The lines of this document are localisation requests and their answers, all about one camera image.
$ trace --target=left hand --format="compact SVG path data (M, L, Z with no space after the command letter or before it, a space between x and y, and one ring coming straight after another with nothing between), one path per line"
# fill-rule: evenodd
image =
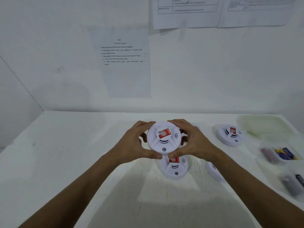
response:
M138 121L132 126L119 142L109 151L116 158L119 164L134 161L141 157L151 159L162 159L163 156L153 150L144 149L141 146L142 137L144 142L147 142L145 131L148 130L155 122Z

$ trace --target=table surface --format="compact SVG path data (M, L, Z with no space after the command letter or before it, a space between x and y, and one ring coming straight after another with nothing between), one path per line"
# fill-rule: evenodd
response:
M184 118L195 123L212 143L274 189L244 144L228 147L215 137L215 125L235 125L238 116L45 111L0 154L0 226L19 226L138 120ZM120 165L75 227L260 227L233 189L207 173L206 161L190 156L189 163L188 174L178 181L163 176L156 160ZM275 191L304 209L304 203Z

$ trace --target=red label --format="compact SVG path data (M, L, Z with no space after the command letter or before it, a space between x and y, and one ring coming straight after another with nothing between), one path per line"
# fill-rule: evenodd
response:
M173 158L173 159L169 159L169 162L177 162L177 163L179 163L179 157Z
M230 127L230 133L237 134L236 128Z
M170 135L170 134L171 134L171 132L170 132L169 129L165 129L165 130L162 130L162 131L158 131L158 136L159 136L159 138L163 138L163 137L168 136L168 135Z

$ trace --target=right hand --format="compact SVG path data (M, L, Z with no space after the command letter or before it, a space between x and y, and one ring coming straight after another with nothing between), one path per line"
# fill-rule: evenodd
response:
M183 145L184 142L187 142L187 145L170 153L168 158L172 159L191 154L206 161L212 161L216 155L221 152L220 149L203 135L197 126L191 125L191 123L185 119L168 120L168 122L179 127L181 133L187 134L187 136L183 136L181 139L181 145Z

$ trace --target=printed instruction sheet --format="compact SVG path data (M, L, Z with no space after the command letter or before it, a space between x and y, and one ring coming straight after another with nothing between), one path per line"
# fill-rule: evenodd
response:
M153 27L217 27L224 1L152 0Z
M295 11L297 0L227 0L219 28L285 25Z
M89 27L109 97L150 98L148 26Z

